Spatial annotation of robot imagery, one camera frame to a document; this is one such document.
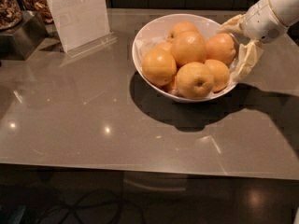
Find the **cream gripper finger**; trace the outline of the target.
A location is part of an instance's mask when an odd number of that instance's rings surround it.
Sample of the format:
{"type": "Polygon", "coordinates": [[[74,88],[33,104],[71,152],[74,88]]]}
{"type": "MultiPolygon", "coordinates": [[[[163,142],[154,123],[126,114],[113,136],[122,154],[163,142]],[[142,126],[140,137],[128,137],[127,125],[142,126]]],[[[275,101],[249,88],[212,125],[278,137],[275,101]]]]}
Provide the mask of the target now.
{"type": "Polygon", "coordinates": [[[263,43],[258,40],[250,40],[247,45],[239,46],[238,63],[233,74],[233,81],[244,79],[257,64],[263,55],[263,43]]]}
{"type": "Polygon", "coordinates": [[[243,29],[243,21],[245,19],[244,14],[238,14],[228,21],[224,22],[217,30],[218,33],[238,33],[238,34],[244,34],[243,29]]]}

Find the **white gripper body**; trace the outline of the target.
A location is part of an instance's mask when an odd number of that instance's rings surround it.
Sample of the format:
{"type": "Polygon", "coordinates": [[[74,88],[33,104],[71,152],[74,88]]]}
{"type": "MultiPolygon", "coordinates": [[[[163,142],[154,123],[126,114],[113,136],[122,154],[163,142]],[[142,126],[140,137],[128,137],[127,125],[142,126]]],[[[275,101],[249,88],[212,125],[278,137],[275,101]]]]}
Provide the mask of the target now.
{"type": "Polygon", "coordinates": [[[267,44],[284,35],[288,27],[279,21],[269,0],[259,0],[245,14],[242,29],[244,36],[267,44]]]}

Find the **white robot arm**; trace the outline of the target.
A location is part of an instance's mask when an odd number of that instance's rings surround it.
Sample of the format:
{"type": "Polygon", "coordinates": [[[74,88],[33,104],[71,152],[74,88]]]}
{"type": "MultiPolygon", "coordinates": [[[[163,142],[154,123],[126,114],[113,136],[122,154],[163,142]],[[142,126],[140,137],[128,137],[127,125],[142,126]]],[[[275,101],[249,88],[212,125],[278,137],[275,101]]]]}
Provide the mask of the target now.
{"type": "Polygon", "coordinates": [[[239,33],[249,39],[239,47],[233,81],[245,78],[263,55],[263,44],[285,35],[299,22],[299,0],[259,0],[245,14],[232,17],[218,29],[219,33],[239,33]]]}

